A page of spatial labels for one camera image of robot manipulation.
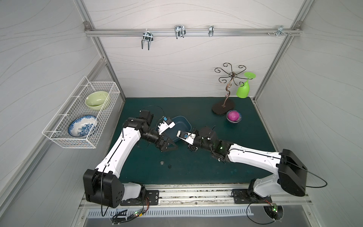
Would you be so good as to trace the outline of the blue plastic storage box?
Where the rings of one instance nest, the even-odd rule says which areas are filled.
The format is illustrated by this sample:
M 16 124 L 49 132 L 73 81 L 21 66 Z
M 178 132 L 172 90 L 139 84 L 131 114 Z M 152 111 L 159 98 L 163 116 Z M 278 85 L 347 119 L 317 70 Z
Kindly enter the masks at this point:
M 177 137 L 178 131 L 190 132 L 192 130 L 192 126 L 189 123 L 189 121 L 184 116 L 181 116 L 181 115 L 172 118 L 172 121 L 175 123 L 175 126 L 173 128 L 167 129 L 164 133 L 174 143 L 176 143 L 180 140 Z

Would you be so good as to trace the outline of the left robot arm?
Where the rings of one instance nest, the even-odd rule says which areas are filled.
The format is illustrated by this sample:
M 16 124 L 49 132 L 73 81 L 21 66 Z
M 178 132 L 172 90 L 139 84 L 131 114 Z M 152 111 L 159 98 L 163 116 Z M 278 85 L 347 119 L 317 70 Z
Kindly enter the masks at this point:
M 176 125 L 171 118 L 163 117 L 163 122 L 155 130 L 151 128 L 152 120 L 152 113 L 142 110 L 139 117 L 128 118 L 124 122 L 120 137 L 106 157 L 95 169 L 88 169 L 83 175 L 88 202 L 116 208 L 130 200 L 145 200 L 143 185 L 122 183 L 119 177 L 131 150 L 141 139 L 155 144 L 161 152 L 177 149 L 173 140 L 165 134 L 167 129 Z

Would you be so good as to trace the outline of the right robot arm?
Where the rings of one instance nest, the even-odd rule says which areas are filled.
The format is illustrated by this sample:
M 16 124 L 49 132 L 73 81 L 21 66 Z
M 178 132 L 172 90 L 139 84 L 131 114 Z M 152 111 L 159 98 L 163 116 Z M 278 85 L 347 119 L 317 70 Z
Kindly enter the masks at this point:
M 189 149 L 205 149 L 220 162 L 242 163 L 270 172 L 269 176 L 250 182 L 250 196 L 265 198 L 282 191 L 305 196 L 307 168 L 291 150 L 273 152 L 243 147 L 220 140 L 209 127 L 194 132 L 179 131 L 177 136 L 188 144 Z

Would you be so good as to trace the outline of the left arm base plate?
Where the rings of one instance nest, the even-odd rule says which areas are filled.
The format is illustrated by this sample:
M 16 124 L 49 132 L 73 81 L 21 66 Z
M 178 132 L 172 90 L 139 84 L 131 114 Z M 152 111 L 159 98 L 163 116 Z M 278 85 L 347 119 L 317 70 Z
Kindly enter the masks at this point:
M 159 190 L 144 190 L 136 199 L 121 201 L 121 206 L 157 206 L 159 204 Z

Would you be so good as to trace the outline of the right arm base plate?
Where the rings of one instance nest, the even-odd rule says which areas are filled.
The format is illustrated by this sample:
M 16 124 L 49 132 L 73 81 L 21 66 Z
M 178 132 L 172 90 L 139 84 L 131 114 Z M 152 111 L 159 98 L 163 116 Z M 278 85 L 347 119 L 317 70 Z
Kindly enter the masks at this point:
M 272 203 L 270 196 L 261 197 L 250 189 L 233 189 L 231 191 L 231 197 L 233 198 L 234 204 Z

